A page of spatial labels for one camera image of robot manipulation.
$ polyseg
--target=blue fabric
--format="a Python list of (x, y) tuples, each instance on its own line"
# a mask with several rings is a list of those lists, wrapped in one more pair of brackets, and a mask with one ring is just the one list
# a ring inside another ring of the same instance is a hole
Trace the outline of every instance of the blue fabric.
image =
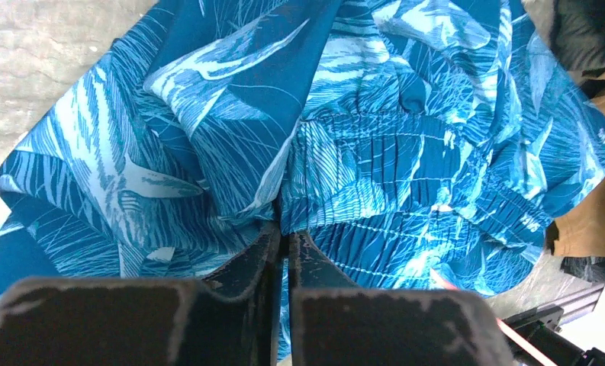
[(0, 293), (202, 276), (278, 220), (362, 286), (492, 296), (604, 175), (518, 0), (162, 0), (1, 167)]

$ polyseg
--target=gray floor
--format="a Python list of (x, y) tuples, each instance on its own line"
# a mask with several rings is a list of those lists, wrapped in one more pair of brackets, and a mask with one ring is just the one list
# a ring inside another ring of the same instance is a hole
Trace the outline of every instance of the gray floor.
[[(527, 0), (539, 27), (548, 0)], [(0, 163), (53, 102), (122, 35), (153, 0), (0, 0)], [(0, 220), (7, 210), (0, 205)], [(509, 316), (589, 284), (546, 256), (512, 291), (489, 300)]]

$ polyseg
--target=leaf pattern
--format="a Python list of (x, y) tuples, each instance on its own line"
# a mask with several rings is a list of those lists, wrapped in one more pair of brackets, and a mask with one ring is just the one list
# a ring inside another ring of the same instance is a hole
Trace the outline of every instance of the leaf pattern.
[(517, 0), (162, 0), (1, 167), (0, 274), (199, 277), (277, 220), (362, 286), (492, 296), (604, 175)]

